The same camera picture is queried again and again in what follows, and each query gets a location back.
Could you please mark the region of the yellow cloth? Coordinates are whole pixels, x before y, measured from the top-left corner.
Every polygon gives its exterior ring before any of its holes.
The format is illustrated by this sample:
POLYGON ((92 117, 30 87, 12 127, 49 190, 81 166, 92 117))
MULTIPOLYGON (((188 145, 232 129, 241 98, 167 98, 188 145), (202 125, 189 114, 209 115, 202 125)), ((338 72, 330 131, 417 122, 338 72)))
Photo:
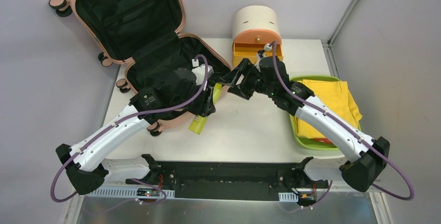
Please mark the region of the yellow cloth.
MULTIPOLYGON (((300 80, 301 83, 310 88, 320 100, 330 108, 334 113, 348 122, 354 128, 358 128, 362 114, 353 99, 346 81, 318 81, 318 80, 300 80)), ((295 134, 299 138, 314 140, 315 138, 326 138, 311 125, 299 118, 294 118, 296 127, 295 134)))

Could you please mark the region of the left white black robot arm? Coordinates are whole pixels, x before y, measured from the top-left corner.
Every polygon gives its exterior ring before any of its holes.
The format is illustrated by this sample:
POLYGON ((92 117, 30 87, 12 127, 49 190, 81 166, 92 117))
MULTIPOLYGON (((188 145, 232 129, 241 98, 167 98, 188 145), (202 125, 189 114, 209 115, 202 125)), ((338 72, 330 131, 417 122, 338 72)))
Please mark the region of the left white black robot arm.
POLYGON ((158 134, 161 128, 159 120, 172 113, 189 111, 200 116, 213 113, 213 88, 208 85, 213 72, 210 65, 204 64, 191 70, 179 68, 160 84, 141 89, 112 121, 93 135, 75 145, 61 144, 57 147, 62 168, 77 194, 86 195, 105 182, 127 179, 154 184, 159 171, 151 155, 116 160, 107 156, 148 126, 153 126, 153 132, 158 134))

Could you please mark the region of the red white tie-dye cloth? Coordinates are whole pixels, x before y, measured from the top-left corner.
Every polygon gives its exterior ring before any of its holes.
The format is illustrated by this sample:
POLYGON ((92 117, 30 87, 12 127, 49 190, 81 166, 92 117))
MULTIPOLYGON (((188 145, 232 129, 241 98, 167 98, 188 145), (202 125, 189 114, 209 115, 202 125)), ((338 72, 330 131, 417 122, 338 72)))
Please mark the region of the red white tie-dye cloth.
POLYGON ((327 138, 315 138, 314 140, 322 143, 332 144, 332 141, 327 138))

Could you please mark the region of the yellow green spray bottle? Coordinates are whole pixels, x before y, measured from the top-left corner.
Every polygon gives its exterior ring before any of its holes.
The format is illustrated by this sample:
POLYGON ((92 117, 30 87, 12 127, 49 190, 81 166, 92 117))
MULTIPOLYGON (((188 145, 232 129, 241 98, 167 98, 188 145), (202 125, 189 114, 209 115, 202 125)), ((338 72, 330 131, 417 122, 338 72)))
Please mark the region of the yellow green spray bottle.
MULTIPOLYGON (((213 104, 217 103, 217 101, 218 101, 218 99, 219 99, 219 97, 221 95, 221 92, 222 92, 222 85, 219 84, 219 83, 215 84, 215 86, 213 88, 213 93, 212 93, 213 104)), ((203 128, 204 128, 204 126, 205 126, 205 124, 206 124, 206 122, 207 122, 207 120, 208 120, 207 116, 204 117, 204 116, 196 115, 193 118, 193 120, 192 120, 191 124, 189 125, 188 129, 190 131, 200 135, 202 130, 203 130, 203 128)))

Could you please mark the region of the green plastic tray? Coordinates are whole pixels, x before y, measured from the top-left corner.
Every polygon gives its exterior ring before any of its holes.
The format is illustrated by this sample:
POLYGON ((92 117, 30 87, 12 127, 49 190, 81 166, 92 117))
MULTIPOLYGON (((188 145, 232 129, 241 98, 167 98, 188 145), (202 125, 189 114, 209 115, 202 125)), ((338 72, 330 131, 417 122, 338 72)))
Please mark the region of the green plastic tray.
MULTIPOLYGON (((318 80, 318 81, 342 81, 337 77, 326 76, 326 75, 303 75, 303 76, 296 76, 296 77, 290 78, 290 80, 294 81, 294 82, 300 82, 300 80, 302 80, 302 79, 318 80)), ((337 147, 334 144, 317 142, 312 139, 299 138, 298 136, 296 136, 296 134, 295 134, 296 127, 294 125, 294 118, 295 118, 295 116, 290 116, 290 121, 291 121, 292 129, 293 129, 294 138, 299 145, 301 145, 307 149, 321 150, 321 151, 334 151, 337 149, 337 147)))

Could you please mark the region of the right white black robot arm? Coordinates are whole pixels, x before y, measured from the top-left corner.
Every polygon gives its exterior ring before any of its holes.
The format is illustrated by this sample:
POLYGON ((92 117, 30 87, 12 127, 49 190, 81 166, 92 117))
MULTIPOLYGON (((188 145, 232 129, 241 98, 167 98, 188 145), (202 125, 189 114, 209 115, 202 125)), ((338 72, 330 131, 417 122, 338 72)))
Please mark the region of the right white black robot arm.
POLYGON ((254 93, 266 95, 278 108, 318 130, 346 157, 346 162, 306 158, 295 173, 299 186, 307 188, 318 180, 343 180, 353 189, 366 192, 386 167, 384 158, 388 157, 390 143, 362 133, 331 111, 306 85, 290 81, 278 58, 266 57, 256 65, 243 59, 219 83, 246 100, 254 93))

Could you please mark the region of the cream three-drawer round cabinet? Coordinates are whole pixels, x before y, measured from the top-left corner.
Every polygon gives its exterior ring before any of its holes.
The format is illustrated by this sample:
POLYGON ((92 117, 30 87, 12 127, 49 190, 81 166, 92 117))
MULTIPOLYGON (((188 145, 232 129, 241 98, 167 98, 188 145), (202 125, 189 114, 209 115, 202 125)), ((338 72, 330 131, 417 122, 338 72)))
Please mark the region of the cream three-drawer round cabinet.
POLYGON ((256 63, 257 52, 273 41, 277 42, 277 47, 264 54, 271 56, 275 51, 282 60, 282 39, 273 9, 260 5, 240 9, 232 21, 232 66, 236 67, 244 58, 256 63))

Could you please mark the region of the pink hard-shell suitcase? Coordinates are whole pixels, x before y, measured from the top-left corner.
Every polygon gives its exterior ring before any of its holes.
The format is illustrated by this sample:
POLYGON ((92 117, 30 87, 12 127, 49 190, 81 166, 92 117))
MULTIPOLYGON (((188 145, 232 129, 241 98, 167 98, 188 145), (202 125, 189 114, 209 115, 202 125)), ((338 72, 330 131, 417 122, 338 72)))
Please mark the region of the pink hard-shell suitcase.
MULTIPOLYGON (((125 77, 116 86, 136 95, 178 68, 192 69, 192 60, 210 65, 208 84, 231 71, 231 66, 200 37, 183 33, 186 21, 181 0, 49 0, 60 17, 76 15, 101 48, 98 60, 105 67, 125 64, 125 77)), ((160 132, 181 125, 196 115, 185 112, 173 120, 159 120, 160 132)))

